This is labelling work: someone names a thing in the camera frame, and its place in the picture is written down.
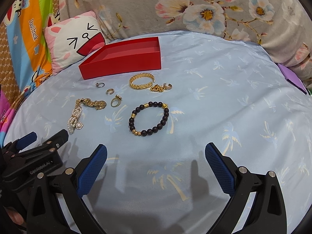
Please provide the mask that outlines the person's left hand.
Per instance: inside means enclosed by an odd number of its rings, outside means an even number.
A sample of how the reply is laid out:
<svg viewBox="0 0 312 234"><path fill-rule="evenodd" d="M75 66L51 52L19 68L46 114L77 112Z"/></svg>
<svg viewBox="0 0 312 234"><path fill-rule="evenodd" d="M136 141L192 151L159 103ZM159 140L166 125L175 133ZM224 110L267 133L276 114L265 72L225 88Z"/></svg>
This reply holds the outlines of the person's left hand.
<svg viewBox="0 0 312 234"><path fill-rule="evenodd" d="M24 224L24 219L23 217L14 209L11 208L5 208L8 216L11 218L11 220L20 226Z"/></svg>

